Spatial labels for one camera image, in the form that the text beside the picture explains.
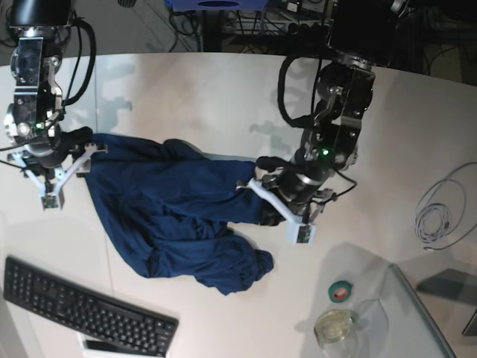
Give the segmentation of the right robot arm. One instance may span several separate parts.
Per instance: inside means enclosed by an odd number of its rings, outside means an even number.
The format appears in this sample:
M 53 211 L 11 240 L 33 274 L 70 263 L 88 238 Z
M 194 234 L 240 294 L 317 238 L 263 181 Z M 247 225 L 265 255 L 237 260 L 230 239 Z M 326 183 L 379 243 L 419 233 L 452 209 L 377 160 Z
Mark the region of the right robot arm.
M 97 54 L 95 33 L 76 14 L 74 1 L 13 1 L 7 20 L 17 41 L 10 60 L 16 85 L 5 130 L 12 148 L 30 154 L 27 167 L 48 174 L 69 155 L 83 154 L 81 146 L 91 138 L 92 130 L 64 132 L 60 122 L 66 107 L 76 103 L 89 85 Z M 88 36 L 90 47 L 85 78 L 75 95 L 63 92 L 55 81 L 63 61 L 55 35 L 72 27 Z

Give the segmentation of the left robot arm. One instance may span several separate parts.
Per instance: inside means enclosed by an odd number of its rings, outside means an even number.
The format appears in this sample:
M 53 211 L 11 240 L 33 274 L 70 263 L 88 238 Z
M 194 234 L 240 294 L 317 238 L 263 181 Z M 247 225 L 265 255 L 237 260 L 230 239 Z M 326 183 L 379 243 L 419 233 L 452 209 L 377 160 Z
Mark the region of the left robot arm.
M 256 164 L 267 172 L 263 187 L 305 224 L 343 196 L 322 186 L 356 162 L 362 119 L 373 98 L 372 68 L 390 63 L 407 6 L 406 1 L 337 1 L 332 10 L 323 11 L 329 21 L 320 24 L 315 57 L 330 62 L 318 66 L 307 115 L 292 118 L 285 107 L 285 77 L 301 56 L 290 54 L 282 62 L 278 109 L 290 127 L 302 129 L 300 146 L 290 160 L 260 157 Z

